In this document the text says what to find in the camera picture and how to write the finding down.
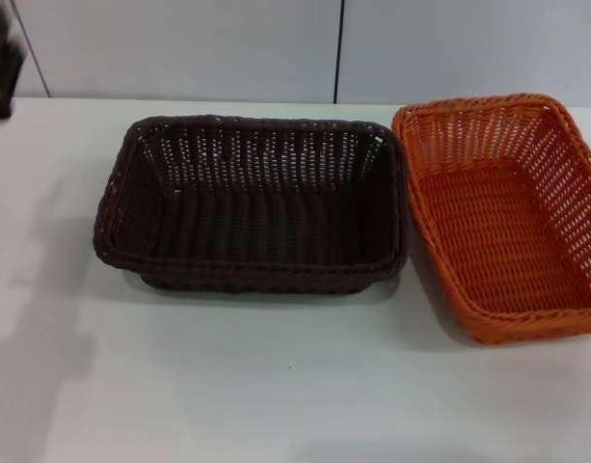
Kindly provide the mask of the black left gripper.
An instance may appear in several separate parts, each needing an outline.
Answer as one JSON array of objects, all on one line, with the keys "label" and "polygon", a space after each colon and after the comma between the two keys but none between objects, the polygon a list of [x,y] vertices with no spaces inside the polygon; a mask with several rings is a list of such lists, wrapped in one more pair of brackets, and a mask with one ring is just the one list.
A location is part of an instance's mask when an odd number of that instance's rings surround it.
[{"label": "black left gripper", "polygon": [[13,96],[24,61],[24,46],[11,35],[11,20],[5,8],[0,7],[0,121],[12,116]]}]

